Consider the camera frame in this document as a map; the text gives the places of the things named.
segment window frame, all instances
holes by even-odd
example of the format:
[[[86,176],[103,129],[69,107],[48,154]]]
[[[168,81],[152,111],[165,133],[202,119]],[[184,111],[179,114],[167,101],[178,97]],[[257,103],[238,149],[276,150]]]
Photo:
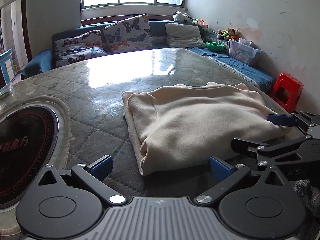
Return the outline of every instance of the window frame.
[[[129,3],[129,2],[120,2],[120,0],[118,0],[117,3],[103,3],[103,4],[95,4],[95,5],[89,5],[89,6],[84,6],[84,0],[81,0],[81,9],[88,9],[88,8],[95,8],[95,7],[102,7],[102,6],[109,6],[109,5],[126,5],[126,4],[160,5],[160,6],[172,6],[172,7],[184,8],[185,0],[182,0],[182,5],[172,4],[172,3],[159,3],[156,0],[154,0],[153,3],[146,3],[146,2]]]

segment beige sweatshirt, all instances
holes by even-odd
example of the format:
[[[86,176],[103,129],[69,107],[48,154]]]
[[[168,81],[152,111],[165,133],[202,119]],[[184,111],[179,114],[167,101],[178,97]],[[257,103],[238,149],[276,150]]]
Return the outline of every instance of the beige sweatshirt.
[[[129,136],[141,175],[207,164],[210,156],[236,155],[234,137],[267,141],[290,128],[266,121],[274,113],[243,83],[176,85],[152,92],[124,92]]]

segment ribbed gray panel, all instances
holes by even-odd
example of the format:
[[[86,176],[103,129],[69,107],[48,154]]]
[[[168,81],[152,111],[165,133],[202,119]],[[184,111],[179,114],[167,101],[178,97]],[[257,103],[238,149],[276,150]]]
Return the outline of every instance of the ribbed gray panel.
[[[244,240],[229,232],[210,208],[187,198],[135,197],[110,208],[101,222],[76,240]]]

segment sofa backrest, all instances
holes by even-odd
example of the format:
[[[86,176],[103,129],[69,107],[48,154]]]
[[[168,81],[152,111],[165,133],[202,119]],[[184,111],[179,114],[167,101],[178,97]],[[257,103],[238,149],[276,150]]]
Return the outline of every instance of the sofa backrest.
[[[174,21],[164,21],[164,20],[149,20],[149,25],[150,25],[150,31],[151,31],[151,35],[154,38],[154,42],[155,44],[157,43],[162,43],[165,42],[166,43],[166,30],[165,30],[165,23],[176,23]],[[57,40],[61,40],[61,39],[67,39],[67,38],[73,38],[76,36],[79,36],[81,34],[84,34],[86,32],[89,31],[93,31],[93,30],[103,30],[104,27],[109,26],[111,24],[113,24],[115,22],[107,22],[107,23],[98,23],[98,24],[92,24],[92,25],[86,25],[86,26],[82,26],[79,28],[75,28],[69,31],[65,31],[65,32],[61,32],[61,33],[56,33],[54,35],[52,35],[52,47],[53,43]],[[192,23],[180,23],[180,24],[186,24],[186,25],[195,25]],[[199,25],[195,25],[199,27],[201,36],[203,37],[204,33],[203,33],[203,28],[200,27]],[[102,35],[102,42],[106,42],[106,38],[104,35]]]

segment black glass cooktop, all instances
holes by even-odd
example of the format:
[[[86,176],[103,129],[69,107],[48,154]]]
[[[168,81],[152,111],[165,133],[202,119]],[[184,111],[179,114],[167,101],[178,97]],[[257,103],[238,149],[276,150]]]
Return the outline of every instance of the black glass cooktop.
[[[57,139],[58,120],[46,107],[18,110],[0,123],[0,208],[16,203],[41,167]]]

